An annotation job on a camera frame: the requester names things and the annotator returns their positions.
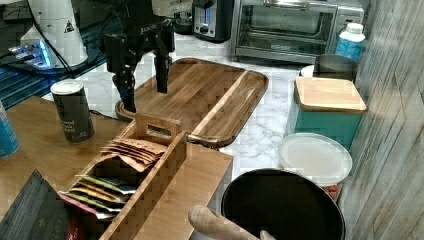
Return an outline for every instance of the wooden wall panel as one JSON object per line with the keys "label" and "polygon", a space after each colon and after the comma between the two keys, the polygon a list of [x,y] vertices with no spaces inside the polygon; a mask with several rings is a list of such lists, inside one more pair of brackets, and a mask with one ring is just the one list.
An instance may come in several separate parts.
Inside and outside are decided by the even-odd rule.
{"label": "wooden wall panel", "polygon": [[424,3],[371,0],[356,82],[368,106],[339,206],[346,239],[424,239]]}

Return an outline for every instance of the teal canister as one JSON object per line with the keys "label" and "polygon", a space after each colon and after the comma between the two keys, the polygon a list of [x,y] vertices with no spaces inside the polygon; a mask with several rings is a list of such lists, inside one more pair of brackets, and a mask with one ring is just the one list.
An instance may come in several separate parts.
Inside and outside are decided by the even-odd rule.
{"label": "teal canister", "polygon": [[284,136],[320,134],[349,150],[365,111],[351,81],[297,77]]}
{"label": "teal canister", "polygon": [[6,110],[0,101],[0,158],[15,153],[19,148],[19,142],[15,131],[7,118]]}

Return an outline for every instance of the white lid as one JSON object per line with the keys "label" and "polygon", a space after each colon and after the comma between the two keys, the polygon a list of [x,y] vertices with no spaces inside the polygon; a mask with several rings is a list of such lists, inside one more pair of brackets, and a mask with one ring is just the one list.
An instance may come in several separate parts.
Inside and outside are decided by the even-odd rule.
{"label": "white lid", "polygon": [[74,79],[66,79],[53,84],[53,86],[50,88],[50,91],[57,95],[67,95],[76,93],[80,91],[83,87],[84,85],[80,81]]}
{"label": "white lid", "polygon": [[295,133],[280,145],[280,164],[320,186],[330,186],[349,175],[352,158],[342,145],[328,137]]}
{"label": "white lid", "polygon": [[314,75],[314,68],[314,65],[306,66],[300,70],[300,75],[302,77],[312,77]]}
{"label": "white lid", "polygon": [[347,24],[346,31],[356,34],[361,34],[364,26],[359,23],[349,23]]}

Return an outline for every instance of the water bottle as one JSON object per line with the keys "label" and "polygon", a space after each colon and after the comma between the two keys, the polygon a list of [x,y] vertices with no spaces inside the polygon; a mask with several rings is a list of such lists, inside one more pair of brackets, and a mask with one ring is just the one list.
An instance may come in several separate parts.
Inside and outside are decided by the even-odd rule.
{"label": "water bottle", "polygon": [[19,148],[18,139],[0,101],[0,158],[5,158]]}
{"label": "water bottle", "polygon": [[364,27],[361,24],[349,23],[346,29],[339,35],[336,54],[359,62],[362,45],[365,40],[365,35],[362,34],[363,29]]}

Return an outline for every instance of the bottle cap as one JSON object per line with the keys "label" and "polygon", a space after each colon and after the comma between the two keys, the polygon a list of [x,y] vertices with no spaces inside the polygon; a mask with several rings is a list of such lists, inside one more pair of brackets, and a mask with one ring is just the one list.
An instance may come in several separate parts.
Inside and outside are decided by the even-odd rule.
{"label": "bottle cap", "polygon": [[357,34],[361,34],[363,29],[364,26],[359,23],[349,23],[346,27],[346,31]]}

